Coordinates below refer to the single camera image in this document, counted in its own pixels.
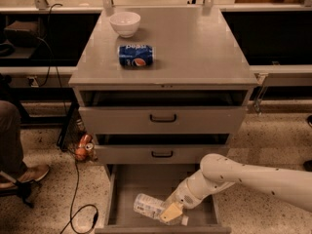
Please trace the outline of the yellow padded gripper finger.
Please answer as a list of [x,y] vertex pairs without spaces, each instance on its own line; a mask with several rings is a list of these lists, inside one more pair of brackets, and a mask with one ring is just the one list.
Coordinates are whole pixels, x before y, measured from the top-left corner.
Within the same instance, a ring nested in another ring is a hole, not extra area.
[[164,222],[170,222],[183,214],[183,205],[180,202],[172,202],[165,206],[160,213],[160,219]]

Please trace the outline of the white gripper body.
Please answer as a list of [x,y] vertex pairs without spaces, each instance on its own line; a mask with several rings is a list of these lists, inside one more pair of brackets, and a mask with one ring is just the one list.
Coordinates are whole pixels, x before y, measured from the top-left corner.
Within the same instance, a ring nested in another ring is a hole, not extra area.
[[201,171],[183,180],[166,200],[166,204],[177,203],[185,209],[194,209],[215,191],[215,184],[206,179]]

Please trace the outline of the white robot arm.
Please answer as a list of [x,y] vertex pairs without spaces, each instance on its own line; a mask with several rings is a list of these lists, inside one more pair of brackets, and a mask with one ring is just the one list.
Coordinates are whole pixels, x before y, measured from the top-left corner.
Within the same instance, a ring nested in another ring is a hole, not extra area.
[[304,171],[237,163],[219,154],[208,154],[200,169],[183,180],[165,201],[160,219],[172,223],[184,209],[194,209],[205,198],[238,183],[312,211],[312,174]]

